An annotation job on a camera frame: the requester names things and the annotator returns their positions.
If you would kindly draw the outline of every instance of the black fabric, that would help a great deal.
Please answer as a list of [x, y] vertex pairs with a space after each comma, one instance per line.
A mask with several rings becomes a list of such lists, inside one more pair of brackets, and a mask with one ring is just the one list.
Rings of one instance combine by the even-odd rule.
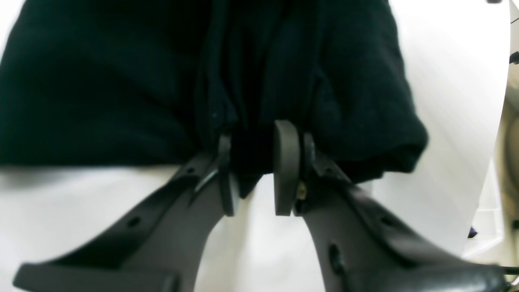
[[1, 165], [181, 164], [233, 126], [254, 181], [277, 119], [353, 181], [414, 169], [387, 0], [27, 0], [0, 63]]

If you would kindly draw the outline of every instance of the black cloth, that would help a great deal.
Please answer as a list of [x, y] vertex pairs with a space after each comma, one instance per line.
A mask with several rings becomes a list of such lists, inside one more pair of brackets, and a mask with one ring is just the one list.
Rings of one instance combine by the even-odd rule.
[[181, 164], [232, 126], [253, 185], [278, 119], [355, 182], [414, 169], [387, 0], [27, 0], [0, 64], [0, 165]]

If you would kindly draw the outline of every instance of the white surface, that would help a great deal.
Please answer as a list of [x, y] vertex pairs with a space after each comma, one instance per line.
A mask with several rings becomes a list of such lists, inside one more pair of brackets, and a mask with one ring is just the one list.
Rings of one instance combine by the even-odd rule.
[[412, 175], [387, 174], [374, 182], [374, 196], [423, 236], [461, 255], [501, 116], [509, 4], [391, 3], [430, 143]]
[[[493, 149], [508, 70], [508, 3], [393, 0], [407, 74], [430, 145], [412, 175], [374, 196], [425, 237], [461, 255]], [[11, 13], [13, 0], [0, 0]], [[17, 11], [12, 12], [11, 19]], [[2, 15], [2, 24], [11, 22]], [[174, 169], [5, 171], [0, 180], [0, 292], [22, 261], [69, 251], [108, 227]], [[274, 216], [271, 177], [210, 236], [197, 291], [323, 291], [298, 218]]]
[[504, 240], [501, 191], [494, 160], [490, 162], [472, 226], [477, 231], [477, 236], [467, 240], [462, 255], [465, 259], [475, 258]]

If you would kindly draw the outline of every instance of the black sweater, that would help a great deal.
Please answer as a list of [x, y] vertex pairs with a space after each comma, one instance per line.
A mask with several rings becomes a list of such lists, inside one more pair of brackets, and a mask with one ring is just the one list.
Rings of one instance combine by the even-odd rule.
[[27, 0], [0, 64], [0, 165], [181, 164], [234, 126], [257, 176], [277, 119], [355, 182], [414, 169], [387, 0]]

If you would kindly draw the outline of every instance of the hole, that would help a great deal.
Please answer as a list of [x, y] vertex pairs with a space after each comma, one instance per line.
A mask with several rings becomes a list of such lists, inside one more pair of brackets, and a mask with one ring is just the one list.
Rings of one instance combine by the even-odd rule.
[[141, 223], [141, 217], [133, 217], [130, 221], [128, 221], [128, 227], [133, 228]]
[[330, 264], [332, 265], [332, 270], [335, 274], [341, 275], [344, 273], [344, 262], [343, 258], [340, 255], [339, 248], [334, 244], [330, 247]]
[[382, 222], [382, 224], [384, 224], [385, 226], [388, 226], [388, 227], [393, 227], [393, 221], [389, 220], [389, 218], [387, 217], [382, 217], [380, 219], [380, 221]]

